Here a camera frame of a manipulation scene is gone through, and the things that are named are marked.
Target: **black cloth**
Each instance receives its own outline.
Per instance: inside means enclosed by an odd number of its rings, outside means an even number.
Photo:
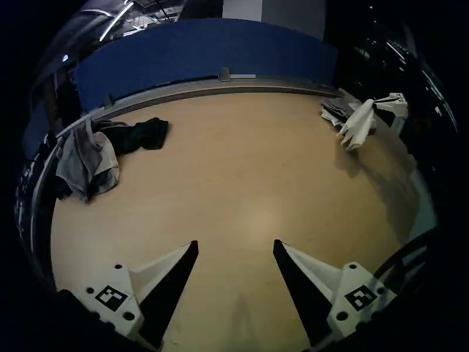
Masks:
[[[111,141],[116,156],[131,153],[140,147],[147,150],[161,149],[166,139],[169,123],[157,117],[128,126],[113,121],[96,121],[93,132],[102,132]]]

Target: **gray cloth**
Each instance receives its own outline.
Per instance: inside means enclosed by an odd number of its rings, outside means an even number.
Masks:
[[[321,101],[321,105],[334,117],[344,122],[354,113],[353,109],[345,104],[343,98],[326,98]]]
[[[73,130],[58,156],[56,175],[64,179],[82,201],[110,190],[118,182],[119,169],[113,146],[103,133],[93,135],[89,121]]]

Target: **blue fabric panel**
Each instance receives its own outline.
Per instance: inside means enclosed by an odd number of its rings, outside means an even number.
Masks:
[[[337,50],[287,28],[240,19],[180,21],[105,45],[77,67],[83,107],[175,80],[218,75],[291,76],[330,84]]]

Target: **ceiling light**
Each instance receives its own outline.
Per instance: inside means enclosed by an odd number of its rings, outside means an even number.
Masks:
[[[84,9],[84,10],[81,10],[81,12],[94,12],[94,13],[100,13],[104,16],[108,16],[108,17],[114,17],[112,16],[109,12],[107,11],[103,11],[103,10],[99,10],[99,9]]]
[[[99,41],[102,42],[106,34],[109,33],[112,27],[121,19],[122,16],[132,7],[134,6],[133,2],[129,2],[122,10],[117,14],[117,16],[109,23],[108,27],[104,30],[103,34],[101,34],[101,37],[99,38]]]

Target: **table surface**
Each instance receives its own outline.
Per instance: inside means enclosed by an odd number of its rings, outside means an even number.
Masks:
[[[320,99],[226,94],[116,118],[157,116],[171,129],[163,149],[119,158],[111,191],[89,204],[57,201],[57,287],[78,289],[117,262],[139,266],[197,239],[165,351],[307,348],[273,241],[373,272],[407,241],[418,206],[399,139],[379,121],[376,135],[347,154],[320,117]]]

